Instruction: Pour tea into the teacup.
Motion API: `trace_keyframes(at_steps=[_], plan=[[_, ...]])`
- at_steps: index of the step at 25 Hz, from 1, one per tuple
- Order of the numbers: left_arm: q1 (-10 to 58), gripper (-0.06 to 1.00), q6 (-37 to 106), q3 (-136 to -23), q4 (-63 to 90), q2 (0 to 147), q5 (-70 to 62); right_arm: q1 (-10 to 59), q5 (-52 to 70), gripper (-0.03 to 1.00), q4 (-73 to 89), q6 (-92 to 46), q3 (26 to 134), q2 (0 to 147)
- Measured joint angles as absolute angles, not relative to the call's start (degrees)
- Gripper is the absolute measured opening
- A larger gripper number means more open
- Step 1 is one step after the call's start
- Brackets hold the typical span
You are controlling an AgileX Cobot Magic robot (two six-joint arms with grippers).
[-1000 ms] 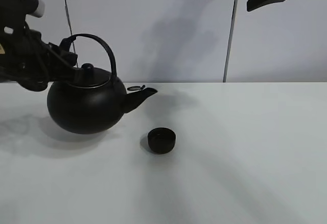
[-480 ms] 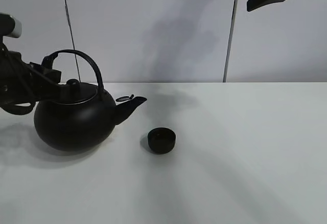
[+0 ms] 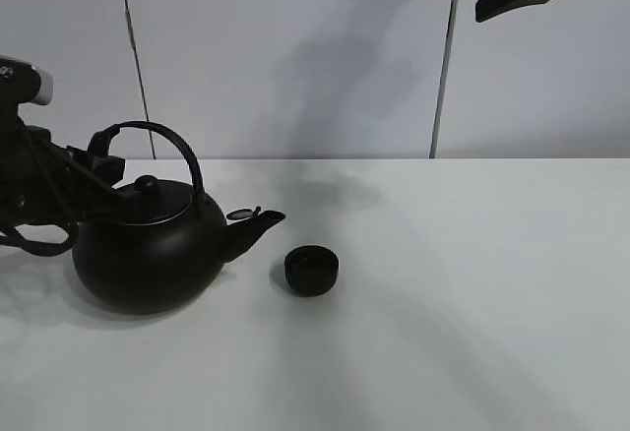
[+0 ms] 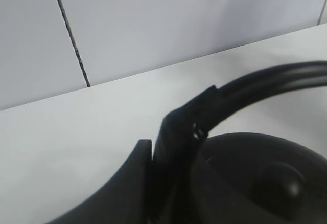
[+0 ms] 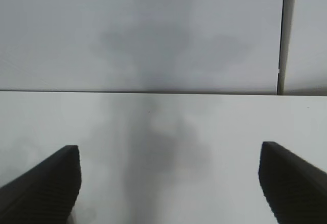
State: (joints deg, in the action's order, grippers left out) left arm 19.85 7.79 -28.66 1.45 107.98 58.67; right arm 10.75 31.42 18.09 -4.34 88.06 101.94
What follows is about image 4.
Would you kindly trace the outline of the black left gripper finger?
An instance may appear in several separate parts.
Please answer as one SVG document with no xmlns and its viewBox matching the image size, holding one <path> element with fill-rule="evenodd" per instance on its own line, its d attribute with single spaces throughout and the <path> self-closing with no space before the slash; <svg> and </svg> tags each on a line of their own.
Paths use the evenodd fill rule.
<svg viewBox="0 0 327 224">
<path fill-rule="evenodd" d="M 51 223 L 146 223 L 152 141 L 139 140 L 114 176 L 96 193 Z"/>
</svg>

